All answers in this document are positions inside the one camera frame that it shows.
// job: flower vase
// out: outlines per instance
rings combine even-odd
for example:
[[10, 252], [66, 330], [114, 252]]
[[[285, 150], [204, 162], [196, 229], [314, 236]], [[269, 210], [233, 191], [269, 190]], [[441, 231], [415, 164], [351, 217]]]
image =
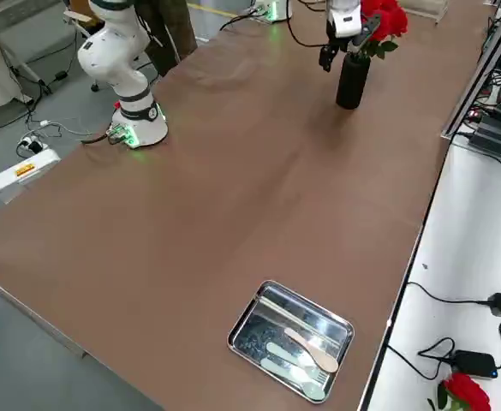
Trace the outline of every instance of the flower vase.
[[347, 110], [356, 109], [361, 103], [367, 83], [370, 57], [358, 57], [348, 53], [343, 59], [342, 73], [337, 86], [336, 103]]

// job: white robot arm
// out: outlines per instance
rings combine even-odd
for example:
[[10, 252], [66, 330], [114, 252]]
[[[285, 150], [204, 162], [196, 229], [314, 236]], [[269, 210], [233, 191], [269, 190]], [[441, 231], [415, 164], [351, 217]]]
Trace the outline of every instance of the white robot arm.
[[379, 15], [363, 19], [361, 0], [326, 0], [328, 45], [320, 49], [319, 64], [330, 72], [336, 54], [340, 50], [359, 51], [378, 29], [379, 23]]
[[108, 135], [132, 148], [158, 143], [167, 134], [164, 116], [147, 78], [130, 63], [144, 52], [150, 38], [131, 0], [90, 0], [104, 27], [79, 49], [81, 67], [94, 79], [109, 83], [121, 107], [113, 115]]

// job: red rose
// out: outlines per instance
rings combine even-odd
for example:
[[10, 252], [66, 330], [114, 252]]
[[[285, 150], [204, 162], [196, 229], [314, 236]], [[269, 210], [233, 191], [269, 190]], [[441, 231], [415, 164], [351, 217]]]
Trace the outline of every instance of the red rose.
[[472, 411], [491, 411], [490, 398], [467, 374], [455, 372], [443, 384], [453, 396], [466, 402]]
[[381, 9], [385, 11], [392, 11], [398, 9], [397, 0], [382, 0]]
[[361, 13], [370, 17], [381, 7], [381, 0], [361, 0]]
[[390, 34], [401, 37], [403, 33], [408, 31], [408, 17], [406, 12], [400, 7], [396, 7], [390, 12], [390, 24], [391, 32]]
[[378, 30], [373, 33], [371, 40], [381, 41], [391, 34], [391, 15], [385, 10], [378, 10], [376, 14], [379, 14], [381, 20], [379, 21]]

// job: silver tray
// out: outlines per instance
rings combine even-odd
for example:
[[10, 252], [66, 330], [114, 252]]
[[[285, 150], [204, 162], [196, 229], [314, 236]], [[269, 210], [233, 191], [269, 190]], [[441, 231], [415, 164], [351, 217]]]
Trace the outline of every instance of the silver tray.
[[[338, 364], [336, 372], [327, 373], [317, 368], [307, 351], [284, 333], [285, 328], [295, 330], [314, 347], [336, 358]], [[354, 334], [353, 326], [345, 319], [279, 283], [266, 281], [261, 284], [231, 330], [228, 345], [235, 353], [281, 384], [308, 401], [319, 404], [328, 398]], [[298, 366], [272, 354], [272, 345], [268, 343], [274, 343], [294, 356], [298, 360]], [[324, 391], [324, 398], [317, 399], [315, 396], [315, 399], [312, 399], [306, 395], [302, 384], [266, 370], [260, 364], [264, 358], [273, 361], [296, 377], [301, 376], [301, 370], [306, 374], [303, 376], [305, 379], [314, 377], [313, 381], [308, 383], [314, 389], [317, 384]]]

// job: plastic fork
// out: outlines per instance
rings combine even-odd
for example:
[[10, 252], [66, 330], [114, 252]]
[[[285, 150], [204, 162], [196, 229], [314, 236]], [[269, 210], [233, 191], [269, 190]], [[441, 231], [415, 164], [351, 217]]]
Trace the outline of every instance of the plastic fork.
[[294, 357], [291, 353], [289, 353], [288, 351], [286, 351], [284, 348], [280, 347], [279, 345], [275, 344], [274, 342], [268, 342], [267, 345], [265, 346], [265, 348], [271, 354], [274, 354], [277, 357], [282, 358], [283, 360], [289, 362], [290, 364], [293, 364], [293, 365], [298, 366], [299, 368], [303, 369], [307, 373], [309, 378], [314, 379], [315, 381], [317, 381], [321, 385], [326, 383], [326, 381], [330, 377], [330, 374], [328, 372], [322, 371], [317, 366], [308, 366], [308, 365], [303, 364], [300, 360], [298, 360], [296, 357]]

